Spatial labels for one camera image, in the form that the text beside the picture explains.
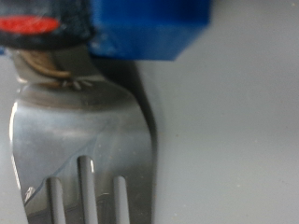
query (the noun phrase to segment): blue plastic part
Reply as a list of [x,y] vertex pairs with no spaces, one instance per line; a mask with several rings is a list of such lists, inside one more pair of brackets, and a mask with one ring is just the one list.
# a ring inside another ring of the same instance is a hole
[[209,0],[91,0],[90,53],[174,60],[209,22]]
[[0,55],[3,55],[3,54],[5,54],[5,48],[0,46]]

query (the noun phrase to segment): red part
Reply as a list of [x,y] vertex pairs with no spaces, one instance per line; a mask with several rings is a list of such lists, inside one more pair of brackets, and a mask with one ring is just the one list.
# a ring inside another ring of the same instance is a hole
[[41,35],[49,33],[60,26],[54,18],[38,16],[0,17],[0,31],[20,35]]

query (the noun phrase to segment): white surface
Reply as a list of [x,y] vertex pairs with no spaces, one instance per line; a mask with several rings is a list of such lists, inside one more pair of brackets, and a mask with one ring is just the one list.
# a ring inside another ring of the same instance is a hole
[[[158,125],[154,223],[297,224],[299,1],[214,5],[212,25],[176,62],[138,63]],[[0,63],[8,92],[12,65]],[[0,146],[0,223],[24,223]]]

